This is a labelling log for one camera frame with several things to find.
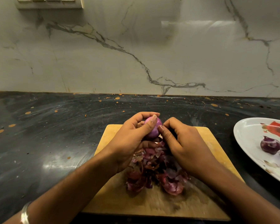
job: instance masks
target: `black granite countertop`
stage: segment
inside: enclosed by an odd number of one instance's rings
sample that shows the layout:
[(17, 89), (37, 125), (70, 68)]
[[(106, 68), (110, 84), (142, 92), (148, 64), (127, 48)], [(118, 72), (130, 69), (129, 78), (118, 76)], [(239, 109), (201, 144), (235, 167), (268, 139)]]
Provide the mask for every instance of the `black granite countertop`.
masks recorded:
[[(280, 99), (0, 92), (0, 223), (90, 159), (108, 124), (123, 124), (139, 111), (160, 112), (162, 121), (176, 117), (208, 127), (247, 185), (280, 208), (280, 182), (256, 165), (233, 137), (241, 119), (280, 119)], [(88, 217), (80, 214), (76, 220)], [(145, 218), (103, 218), (149, 223)]]

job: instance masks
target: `oval plate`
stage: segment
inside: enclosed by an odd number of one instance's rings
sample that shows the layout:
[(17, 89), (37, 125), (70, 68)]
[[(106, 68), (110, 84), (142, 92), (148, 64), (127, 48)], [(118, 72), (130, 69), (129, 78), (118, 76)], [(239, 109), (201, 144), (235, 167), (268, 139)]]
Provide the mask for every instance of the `oval plate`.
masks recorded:
[(242, 150), (258, 166), (280, 181), (280, 150), (272, 155), (264, 152), (260, 147), (263, 136), (280, 141), (280, 120), (268, 118), (242, 119), (235, 124), (233, 133)]

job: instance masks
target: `person's left hand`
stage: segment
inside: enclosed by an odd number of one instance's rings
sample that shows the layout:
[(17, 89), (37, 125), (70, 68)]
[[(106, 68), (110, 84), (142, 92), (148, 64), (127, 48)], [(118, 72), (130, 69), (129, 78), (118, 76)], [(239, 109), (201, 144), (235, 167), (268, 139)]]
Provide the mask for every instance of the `person's left hand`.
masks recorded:
[[(144, 124), (144, 119), (151, 117), (150, 121)], [(131, 162), (135, 151), (141, 148), (157, 148), (160, 144), (142, 139), (150, 133), (157, 123), (157, 112), (139, 112), (124, 122), (114, 138), (102, 150), (111, 153), (116, 163), (117, 173), (126, 169)]]

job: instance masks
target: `electrical switch panel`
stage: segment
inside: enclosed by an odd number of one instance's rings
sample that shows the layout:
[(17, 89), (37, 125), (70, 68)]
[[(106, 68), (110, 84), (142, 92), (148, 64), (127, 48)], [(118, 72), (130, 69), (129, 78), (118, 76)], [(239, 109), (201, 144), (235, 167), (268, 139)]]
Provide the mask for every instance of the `electrical switch panel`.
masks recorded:
[(82, 9), (83, 0), (15, 0), (18, 9)]

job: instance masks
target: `bracelet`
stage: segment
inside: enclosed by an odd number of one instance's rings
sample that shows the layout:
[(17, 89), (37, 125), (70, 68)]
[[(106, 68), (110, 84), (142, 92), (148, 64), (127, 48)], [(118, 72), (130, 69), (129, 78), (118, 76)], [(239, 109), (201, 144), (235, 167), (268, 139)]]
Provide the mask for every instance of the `bracelet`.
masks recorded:
[(22, 224), (29, 224), (29, 221), (28, 221), (28, 214), (27, 214), (27, 208), (28, 206), (32, 203), (32, 201), (26, 203), (22, 209), (22, 212), (21, 212), (21, 223)]

